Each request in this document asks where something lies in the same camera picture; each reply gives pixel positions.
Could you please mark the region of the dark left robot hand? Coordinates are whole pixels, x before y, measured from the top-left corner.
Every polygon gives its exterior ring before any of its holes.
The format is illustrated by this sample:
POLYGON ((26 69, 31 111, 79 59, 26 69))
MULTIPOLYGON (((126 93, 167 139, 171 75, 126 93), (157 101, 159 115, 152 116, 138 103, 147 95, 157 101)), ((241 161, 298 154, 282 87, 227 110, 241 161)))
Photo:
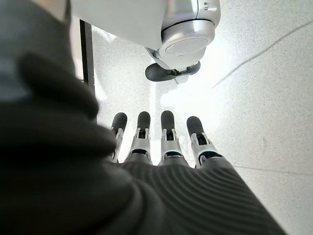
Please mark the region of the dark left robot hand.
POLYGON ((3 235, 282 235, 232 165, 191 168, 133 153, 111 160, 110 129, 75 76, 70 2, 0 3, 0 232, 3 235))

